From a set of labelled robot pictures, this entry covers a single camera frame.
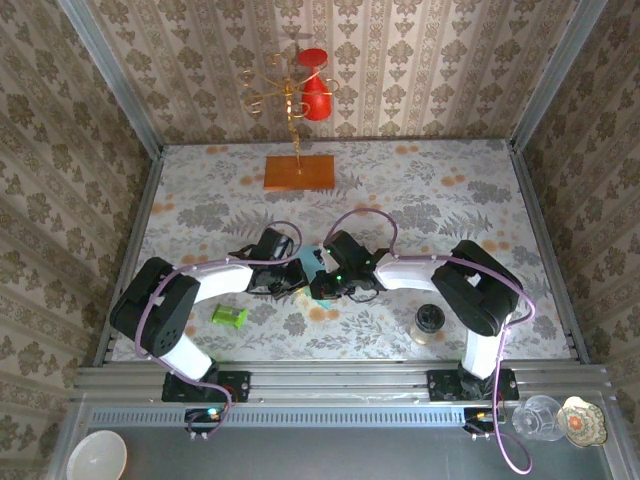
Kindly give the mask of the light blue paper sheet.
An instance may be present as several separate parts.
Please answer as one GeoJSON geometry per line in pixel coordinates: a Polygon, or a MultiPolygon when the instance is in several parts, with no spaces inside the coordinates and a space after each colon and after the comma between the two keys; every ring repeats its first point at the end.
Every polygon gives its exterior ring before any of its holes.
{"type": "Polygon", "coordinates": [[[304,245],[301,247],[298,258],[301,261],[303,270],[305,272],[308,284],[304,287],[304,294],[312,299],[310,284],[315,279],[316,273],[320,270],[325,270],[325,266],[322,263],[320,254],[316,253],[318,248],[312,245],[304,245]]]}

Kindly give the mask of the glass jar black lid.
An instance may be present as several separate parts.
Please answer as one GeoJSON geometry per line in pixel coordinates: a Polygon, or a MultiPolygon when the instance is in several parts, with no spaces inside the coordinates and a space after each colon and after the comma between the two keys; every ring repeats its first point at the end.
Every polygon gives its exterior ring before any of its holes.
{"type": "Polygon", "coordinates": [[[437,305],[424,304],[417,310],[409,335],[419,345],[426,345],[445,324],[444,311],[437,305]]]}

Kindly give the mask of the floral tablecloth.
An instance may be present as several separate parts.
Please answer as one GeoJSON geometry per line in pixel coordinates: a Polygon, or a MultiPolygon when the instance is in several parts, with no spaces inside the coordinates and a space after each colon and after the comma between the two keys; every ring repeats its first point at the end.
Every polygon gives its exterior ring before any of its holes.
{"type": "MultiPolygon", "coordinates": [[[[446,254],[472,240],[522,282],[537,308],[534,319],[511,331],[506,357],[570,357],[504,141],[319,142],[308,151],[334,157],[333,189],[266,191],[266,157],[290,151],[286,144],[166,149],[137,262],[219,259],[256,242],[269,223],[312,246],[338,226],[370,250],[393,246],[402,255],[446,254]]],[[[201,302],[186,333],[220,361],[457,360],[463,354],[465,329],[453,315],[426,345],[410,337],[411,321],[421,305],[436,301],[433,294],[398,290],[365,303],[293,295],[201,302]],[[212,323],[218,304],[247,309],[243,326],[212,323]]]]}

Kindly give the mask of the small black connector board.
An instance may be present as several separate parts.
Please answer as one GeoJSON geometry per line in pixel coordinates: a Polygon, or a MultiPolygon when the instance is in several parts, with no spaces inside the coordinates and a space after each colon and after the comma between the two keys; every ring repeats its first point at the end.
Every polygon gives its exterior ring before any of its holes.
{"type": "Polygon", "coordinates": [[[225,419],[224,409],[217,407],[187,409],[184,415],[185,430],[192,436],[212,434],[225,419]]]}
{"type": "Polygon", "coordinates": [[[495,433],[493,412],[490,408],[465,407],[462,428],[470,434],[492,435],[495,433]]]}

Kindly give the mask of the grey metal shelf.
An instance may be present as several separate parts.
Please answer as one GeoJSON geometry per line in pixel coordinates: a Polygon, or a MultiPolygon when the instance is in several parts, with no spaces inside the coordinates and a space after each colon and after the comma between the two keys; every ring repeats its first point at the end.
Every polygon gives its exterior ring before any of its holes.
{"type": "Polygon", "coordinates": [[[71,453],[89,434],[119,434],[128,460],[120,480],[640,480],[640,464],[617,432],[600,447],[567,440],[504,446],[462,427],[229,427],[190,435],[185,427],[91,428],[94,409],[74,409],[45,480],[66,480],[71,453]]]}

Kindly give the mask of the red wine glass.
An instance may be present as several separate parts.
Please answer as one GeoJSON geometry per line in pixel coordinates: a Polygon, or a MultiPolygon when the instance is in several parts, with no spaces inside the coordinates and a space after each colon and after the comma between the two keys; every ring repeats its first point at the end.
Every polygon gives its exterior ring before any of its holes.
{"type": "Polygon", "coordinates": [[[309,48],[298,54],[298,63],[310,69],[301,97],[302,102],[307,105],[304,117],[310,121],[324,121],[331,115],[331,94],[320,76],[327,61],[327,52],[320,48],[309,48]]]}

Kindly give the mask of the clear glass cup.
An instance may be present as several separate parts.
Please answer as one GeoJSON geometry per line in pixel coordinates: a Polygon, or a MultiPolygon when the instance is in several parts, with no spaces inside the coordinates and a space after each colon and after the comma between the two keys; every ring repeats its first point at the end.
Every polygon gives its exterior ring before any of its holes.
{"type": "Polygon", "coordinates": [[[534,395],[517,406],[511,423],[519,435],[530,440],[554,442],[565,435],[562,406],[546,395],[534,395]]]}

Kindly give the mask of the white bowl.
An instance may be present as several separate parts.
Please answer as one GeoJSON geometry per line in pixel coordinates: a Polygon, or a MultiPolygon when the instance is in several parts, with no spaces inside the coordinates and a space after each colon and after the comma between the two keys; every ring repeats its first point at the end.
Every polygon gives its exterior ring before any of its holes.
{"type": "Polygon", "coordinates": [[[67,462],[66,480],[120,480],[127,460],[127,447],[119,434],[96,431],[74,448],[67,462]]]}

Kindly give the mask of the patterned scalloped dish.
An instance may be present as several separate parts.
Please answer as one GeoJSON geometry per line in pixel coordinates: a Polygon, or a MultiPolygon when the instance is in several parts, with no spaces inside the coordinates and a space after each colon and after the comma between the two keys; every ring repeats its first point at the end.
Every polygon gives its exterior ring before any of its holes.
{"type": "Polygon", "coordinates": [[[608,440],[603,410],[579,396],[568,397],[556,414],[566,438],[580,448],[602,446],[608,440]]]}

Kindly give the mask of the long aluminium mounting rail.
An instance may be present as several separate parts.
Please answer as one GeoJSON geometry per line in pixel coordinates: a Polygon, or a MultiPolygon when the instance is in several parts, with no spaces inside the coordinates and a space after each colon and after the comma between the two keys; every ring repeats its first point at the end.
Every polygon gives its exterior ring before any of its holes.
{"type": "MultiPolygon", "coordinates": [[[[427,373],[454,369],[456,362],[275,361],[229,362],[222,372],[248,371],[251,406],[418,406],[429,402],[427,373]]],[[[507,362],[522,399],[536,394],[609,396],[613,388],[603,366],[575,360],[507,362]]],[[[165,370],[151,362],[112,362],[84,367],[75,396],[107,404],[156,405],[165,370]]]]}

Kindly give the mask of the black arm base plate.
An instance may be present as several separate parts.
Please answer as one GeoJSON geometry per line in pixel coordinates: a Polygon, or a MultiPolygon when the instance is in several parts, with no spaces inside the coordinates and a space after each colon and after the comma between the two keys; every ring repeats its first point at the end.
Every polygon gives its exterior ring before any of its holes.
{"type": "MultiPolygon", "coordinates": [[[[463,369],[435,369],[426,374],[429,399],[433,402],[479,401],[493,397],[495,374],[478,379],[463,369]]],[[[498,377],[498,401],[520,399],[513,370],[501,369],[498,377]]]]}
{"type": "MultiPolygon", "coordinates": [[[[224,388],[234,403],[246,403],[251,389],[251,373],[218,371],[205,376],[202,382],[224,388]]],[[[226,396],[216,389],[198,387],[167,373],[161,400],[165,403],[224,403],[226,396]]]]}

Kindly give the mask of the aluminium table side rail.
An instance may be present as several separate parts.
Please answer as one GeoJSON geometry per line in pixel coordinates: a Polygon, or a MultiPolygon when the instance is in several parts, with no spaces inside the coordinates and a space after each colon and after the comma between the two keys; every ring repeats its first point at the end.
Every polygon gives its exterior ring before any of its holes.
{"type": "Polygon", "coordinates": [[[507,147],[567,344],[575,359],[591,364],[524,156],[510,143],[507,147]]]}
{"type": "Polygon", "coordinates": [[[107,309],[104,326],[97,345],[96,354],[91,363],[92,367],[101,367],[108,354],[109,343],[113,335],[110,323],[110,315],[115,308],[120,295],[126,290],[129,282],[134,276],[135,266],[141,246],[144,232],[151,213],[155,194],[159,186],[162,169],[164,165],[164,148],[160,148],[160,153],[152,160],[149,174],[144,184],[144,189],[140,198],[140,203],[136,208],[136,215],[132,224],[131,233],[124,252],[123,261],[119,270],[119,275],[115,283],[114,292],[107,309]]]}

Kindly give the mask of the aluminium frame post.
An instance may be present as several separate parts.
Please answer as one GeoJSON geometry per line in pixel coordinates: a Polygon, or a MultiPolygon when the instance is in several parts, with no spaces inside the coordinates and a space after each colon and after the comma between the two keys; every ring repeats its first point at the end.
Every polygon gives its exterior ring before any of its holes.
{"type": "Polygon", "coordinates": [[[531,139],[607,2],[579,1],[509,140],[514,151],[522,151],[531,139]]]}
{"type": "Polygon", "coordinates": [[[138,140],[145,148],[150,159],[156,161],[161,156],[163,142],[156,133],[139,95],[126,78],[125,70],[91,12],[88,1],[58,1],[117,103],[129,120],[138,140]]]}

